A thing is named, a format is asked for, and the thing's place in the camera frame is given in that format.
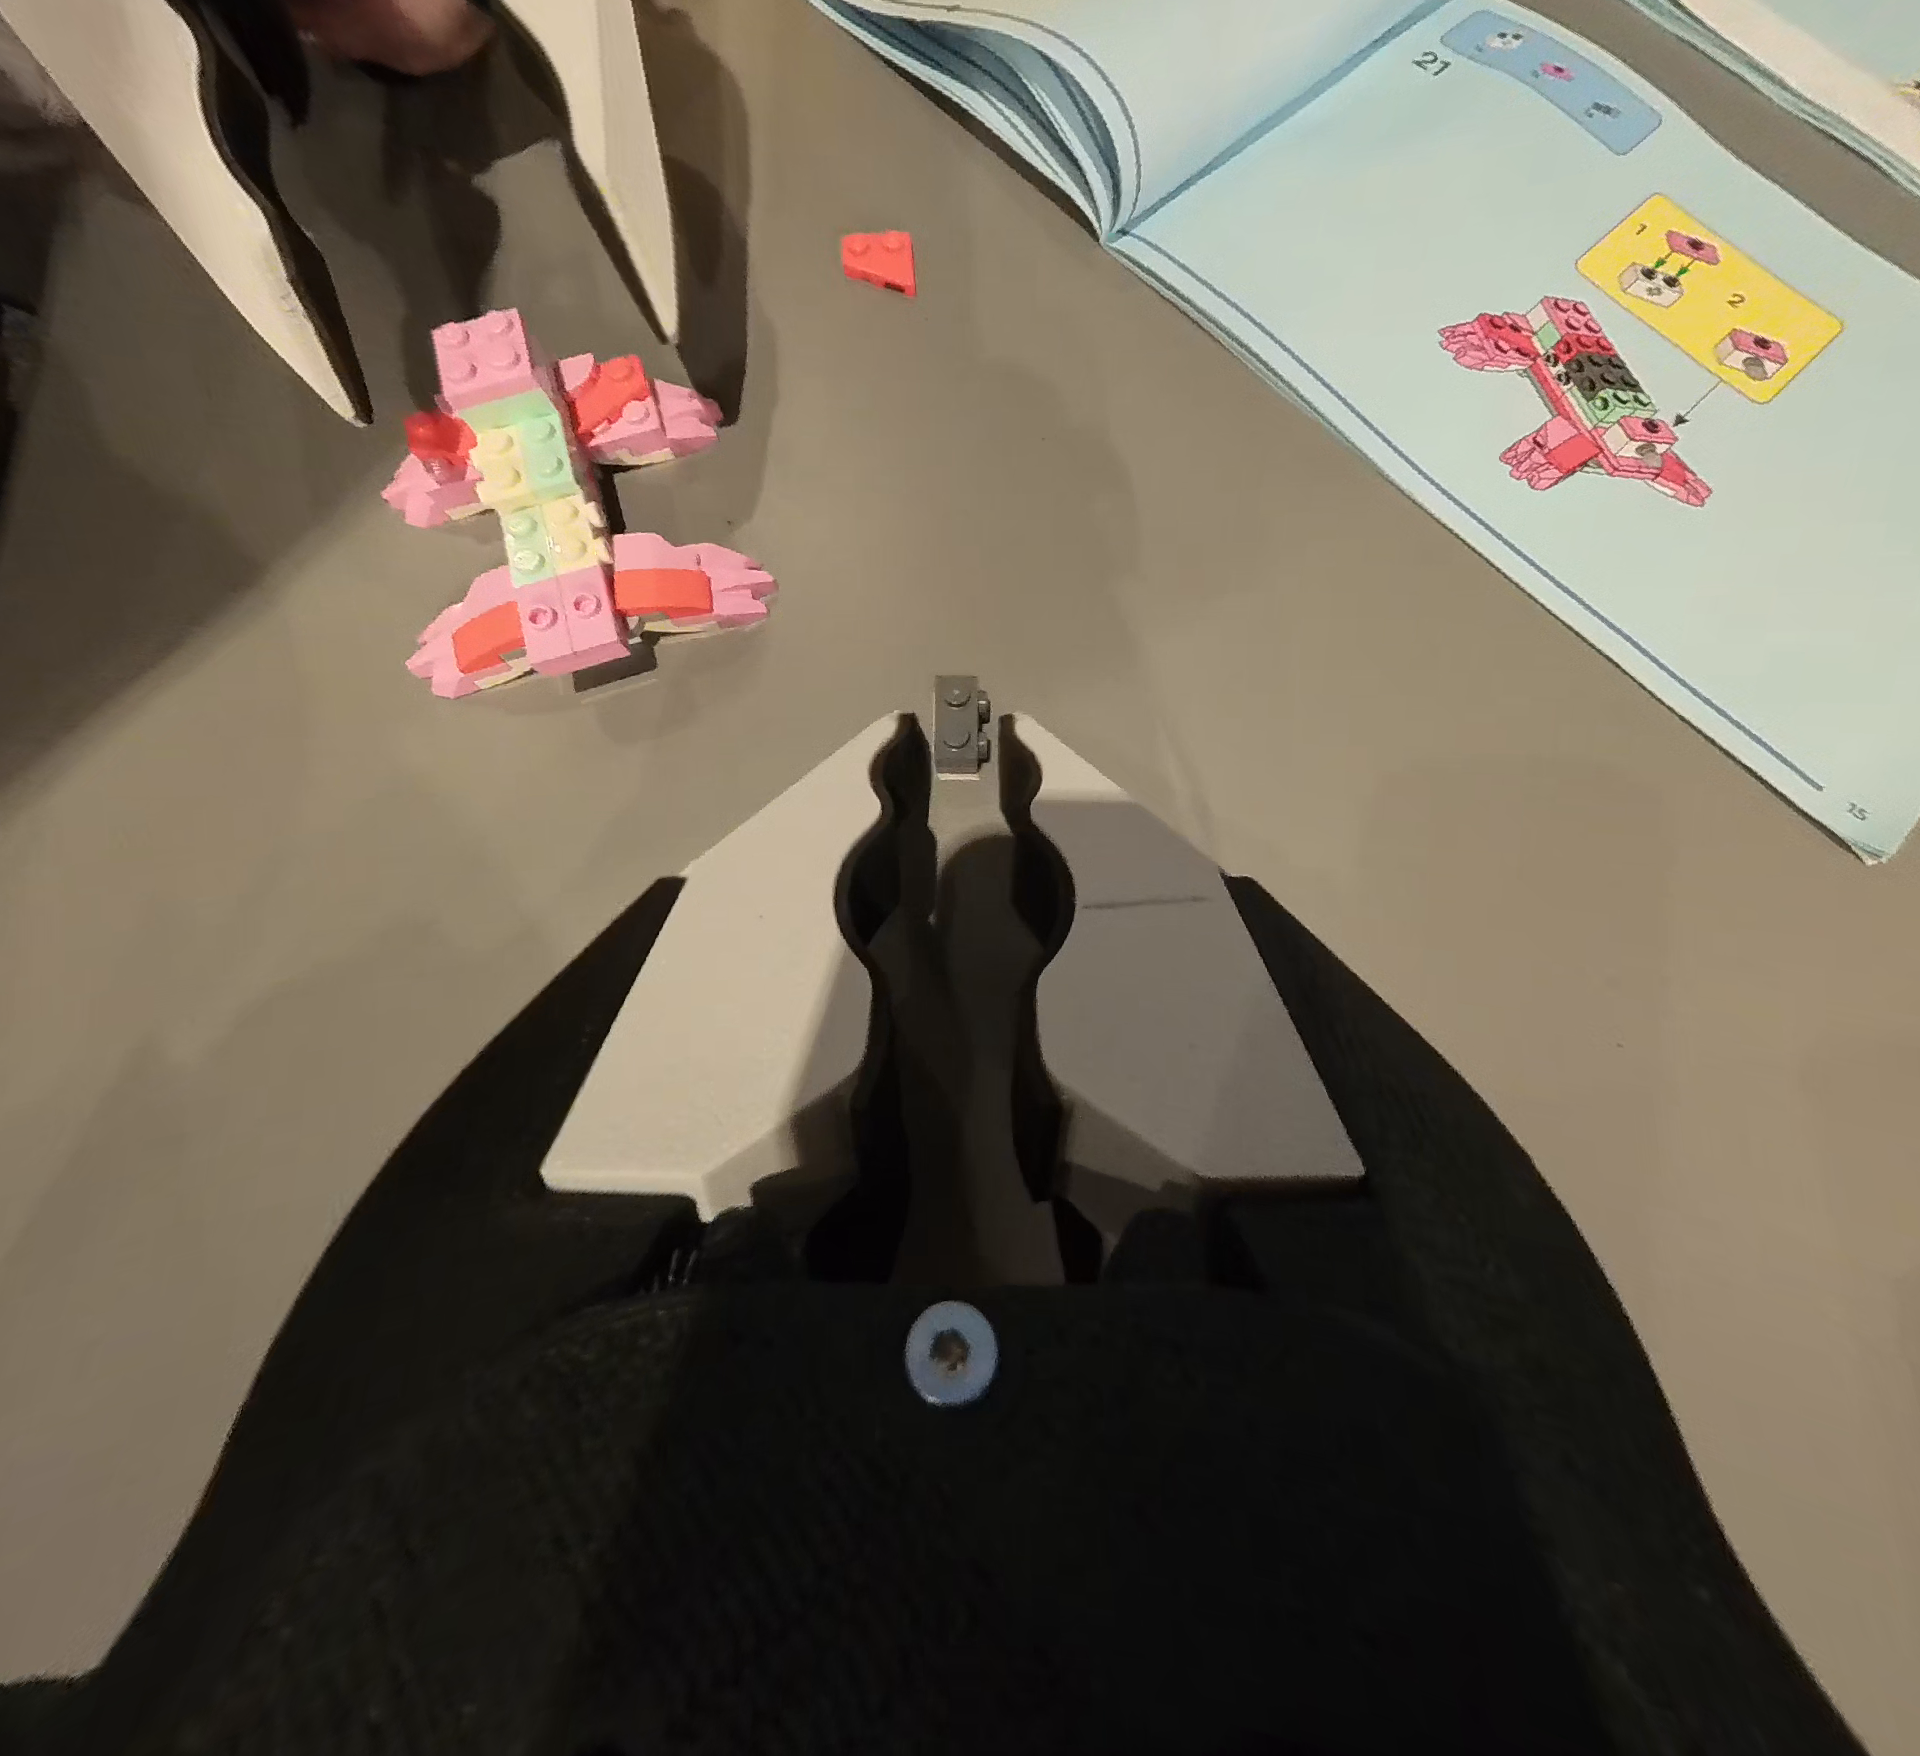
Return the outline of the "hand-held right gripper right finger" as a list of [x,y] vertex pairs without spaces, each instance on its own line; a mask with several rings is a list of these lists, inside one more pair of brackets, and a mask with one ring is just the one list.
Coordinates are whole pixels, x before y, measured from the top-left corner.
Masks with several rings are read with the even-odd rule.
[[1358,1183],[1363,1165],[1199,846],[1027,716],[1028,816],[1071,889],[1039,975],[1069,1183]]

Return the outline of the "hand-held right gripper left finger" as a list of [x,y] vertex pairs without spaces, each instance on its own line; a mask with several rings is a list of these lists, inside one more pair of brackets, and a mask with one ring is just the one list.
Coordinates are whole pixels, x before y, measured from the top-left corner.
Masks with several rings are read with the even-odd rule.
[[546,1191],[680,1197],[710,1219],[852,1181],[872,979],[837,894],[883,821],[896,741],[916,758],[916,717],[865,725],[683,869],[540,1164]]

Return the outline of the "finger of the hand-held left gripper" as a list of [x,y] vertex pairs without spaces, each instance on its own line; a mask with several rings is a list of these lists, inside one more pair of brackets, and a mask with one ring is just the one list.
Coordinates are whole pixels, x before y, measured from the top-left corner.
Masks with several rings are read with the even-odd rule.
[[540,69],[565,125],[582,207],[627,288],[668,342],[680,275],[639,0],[493,0]]
[[279,358],[355,426],[371,396],[329,265],[273,173],[268,103],[176,0],[2,0],[4,26]]

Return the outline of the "small pink square brick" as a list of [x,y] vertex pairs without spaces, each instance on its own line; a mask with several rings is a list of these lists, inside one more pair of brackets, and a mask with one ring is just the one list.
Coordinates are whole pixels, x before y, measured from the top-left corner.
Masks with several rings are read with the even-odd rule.
[[552,391],[551,360],[520,311],[494,309],[427,333],[438,401],[447,414]]

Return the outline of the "small dark grey brick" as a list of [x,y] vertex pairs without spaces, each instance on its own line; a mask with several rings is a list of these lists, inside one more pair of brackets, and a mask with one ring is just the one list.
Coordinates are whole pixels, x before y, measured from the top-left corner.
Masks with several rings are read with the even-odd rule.
[[972,780],[995,755],[995,712],[981,677],[937,674],[927,725],[936,780]]

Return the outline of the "pink toy brick model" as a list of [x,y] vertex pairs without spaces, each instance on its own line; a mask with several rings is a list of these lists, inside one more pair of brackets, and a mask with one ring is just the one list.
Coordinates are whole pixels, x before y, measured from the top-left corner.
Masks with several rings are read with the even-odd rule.
[[573,679],[624,664],[638,638],[767,620],[779,585],[755,558],[613,523],[620,471],[718,446],[714,398],[638,354],[558,358],[515,309],[431,328],[430,346],[436,406],[408,417],[381,498],[416,527],[491,517],[503,546],[409,656],[436,695]]

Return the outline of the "pastel toy brick assembly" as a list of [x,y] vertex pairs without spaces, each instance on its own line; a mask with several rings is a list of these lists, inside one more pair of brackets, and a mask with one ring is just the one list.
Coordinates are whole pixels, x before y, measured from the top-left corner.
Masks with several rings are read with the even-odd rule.
[[456,637],[458,664],[472,675],[511,664],[571,675],[626,659],[605,509],[558,401],[534,391],[459,420],[475,437],[477,498],[498,521],[505,561],[482,577],[493,600]]

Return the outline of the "grey desk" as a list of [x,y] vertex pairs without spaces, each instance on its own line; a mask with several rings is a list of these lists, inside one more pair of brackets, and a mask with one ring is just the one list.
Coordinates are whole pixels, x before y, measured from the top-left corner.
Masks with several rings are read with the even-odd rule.
[[[1916,844],[1867,867],[1556,625],[802,0],[665,0],[661,523],[772,623],[446,706],[377,500],[421,331],[668,362],[512,64],[315,74],[283,146],[379,430],[103,161],[43,220],[4,491],[4,1679],[94,1664],[273,1335],[443,1086],[660,875],[981,671],[1257,877],[1489,1098],[1743,1567],[1916,1752]],[[846,280],[914,237],[918,295]]]

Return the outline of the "person's left hand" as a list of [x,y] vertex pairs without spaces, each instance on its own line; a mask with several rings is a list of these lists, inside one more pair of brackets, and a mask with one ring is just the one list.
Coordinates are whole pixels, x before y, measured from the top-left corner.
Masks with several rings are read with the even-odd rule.
[[494,38],[472,0],[283,0],[300,41],[333,62],[400,78],[431,78],[477,58]]

